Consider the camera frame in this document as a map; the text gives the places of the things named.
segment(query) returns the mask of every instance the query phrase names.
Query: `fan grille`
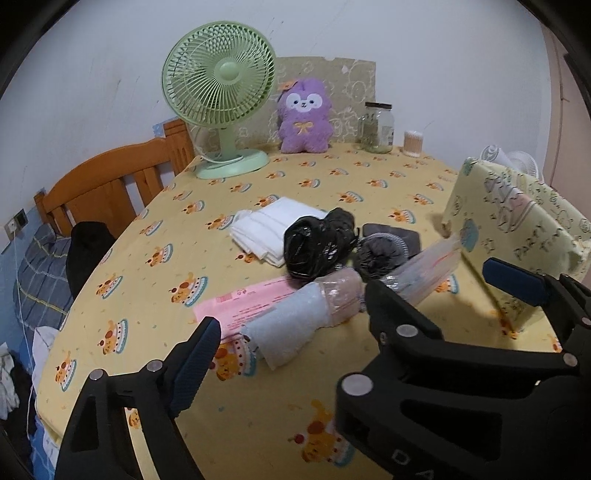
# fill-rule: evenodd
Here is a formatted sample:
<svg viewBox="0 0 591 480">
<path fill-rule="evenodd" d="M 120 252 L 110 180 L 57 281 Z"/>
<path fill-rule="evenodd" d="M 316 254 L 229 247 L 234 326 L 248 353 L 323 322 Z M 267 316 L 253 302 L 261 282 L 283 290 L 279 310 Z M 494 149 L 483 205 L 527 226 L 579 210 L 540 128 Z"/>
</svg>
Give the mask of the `fan grille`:
<svg viewBox="0 0 591 480">
<path fill-rule="evenodd" d="M 164 96 L 191 124 L 227 127 L 252 115 L 269 97 L 274 60 L 267 39 L 247 25 L 203 25 L 185 35 L 168 55 Z"/>
</svg>

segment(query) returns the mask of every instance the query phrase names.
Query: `jar lid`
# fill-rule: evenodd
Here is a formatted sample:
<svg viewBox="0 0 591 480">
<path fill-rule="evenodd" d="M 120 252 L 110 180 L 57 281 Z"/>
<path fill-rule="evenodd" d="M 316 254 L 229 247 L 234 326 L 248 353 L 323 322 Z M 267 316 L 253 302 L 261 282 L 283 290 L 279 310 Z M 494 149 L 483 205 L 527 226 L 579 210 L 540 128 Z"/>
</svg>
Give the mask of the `jar lid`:
<svg viewBox="0 0 591 480">
<path fill-rule="evenodd" d="M 379 108 L 382 110 L 391 110 L 391 103 L 376 103 L 376 102 L 365 102 L 365 106 L 369 108 Z"/>
</svg>

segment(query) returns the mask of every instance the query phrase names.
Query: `yellow tablecloth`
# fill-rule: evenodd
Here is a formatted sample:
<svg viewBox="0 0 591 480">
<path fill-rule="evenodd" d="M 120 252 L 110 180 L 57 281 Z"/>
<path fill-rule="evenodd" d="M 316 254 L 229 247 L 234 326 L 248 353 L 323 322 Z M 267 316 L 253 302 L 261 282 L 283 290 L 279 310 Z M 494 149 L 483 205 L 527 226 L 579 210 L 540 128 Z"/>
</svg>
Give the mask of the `yellow tablecloth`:
<svg viewBox="0 0 591 480">
<path fill-rule="evenodd" d="M 327 154 L 272 153 L 265 168 L 229 179 L 199 180 L 189 166 L 117 240 L 74 302 L 41 380 L 39 415 L 61 437 L 90 371 L 123 374 L 164 359 L 194 330 L 192 304 L 284 273 L 232 242 L 228 226 L 237 210 L 279 196 L 324 210 L 340 206 L 358 226 L 415 229 L 426 248 L 440 238 L 456 175 L 432 157 L 406 157 L 398 148 L 373 155 L 346 144 Z M 560 349 L 545 319 L 511 331 L 464 263 L 419 310 L 454 342 Z M 255 362 L 242 342 L 222 346 L 226 356 L 215 359 L 192 407 L 177 419 L 207 479 L 391 478 L 339 437 L 332 422 L 337 379 L 378 353 L 367 315 L 316 332 L 276 371 Z M 144 478 L 158 478 L 141 419 L 136 411 L 128 418 Z"/>
</svg>

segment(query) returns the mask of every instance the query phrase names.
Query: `blue wall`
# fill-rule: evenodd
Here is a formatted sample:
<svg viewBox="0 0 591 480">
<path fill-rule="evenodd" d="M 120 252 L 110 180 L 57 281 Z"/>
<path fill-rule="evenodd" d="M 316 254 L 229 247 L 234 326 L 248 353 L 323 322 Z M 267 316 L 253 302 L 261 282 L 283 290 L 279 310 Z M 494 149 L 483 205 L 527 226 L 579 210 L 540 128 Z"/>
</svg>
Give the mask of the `blue wall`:
<svg viewBox="0 0 591 480">
<path fill-rule="evenodd" d="M 20 265 L 33 235 L 41 226 L 36 208 L 27 213 L 28 225 L 22 229 L 10 246 L 0 254 L 0 345 L 17 351 L 23 338 L 22 326 L 18 323 L 12 301 L 12 289 L 17 279 L 17 264 Z"/>
</svg>

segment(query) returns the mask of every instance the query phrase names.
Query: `barcode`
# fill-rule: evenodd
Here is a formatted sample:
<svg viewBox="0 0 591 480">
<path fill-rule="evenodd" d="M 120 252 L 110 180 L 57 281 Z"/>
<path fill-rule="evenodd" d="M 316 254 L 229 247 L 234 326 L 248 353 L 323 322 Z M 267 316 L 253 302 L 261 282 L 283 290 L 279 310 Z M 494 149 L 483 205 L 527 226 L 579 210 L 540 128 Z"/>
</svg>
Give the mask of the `barcode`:
<svg viewBox="0 0 591 480">
<path fill-rule="evenodd" d="M 228 301 L 232 299 L 232 294 L 231 293 L 226 293 L 225 295 L 222 295 L 221 297 L 217 297 L 216 298 L 216 302 L 217 303 L 222 303 L 224 301 Z"/>
</svg>

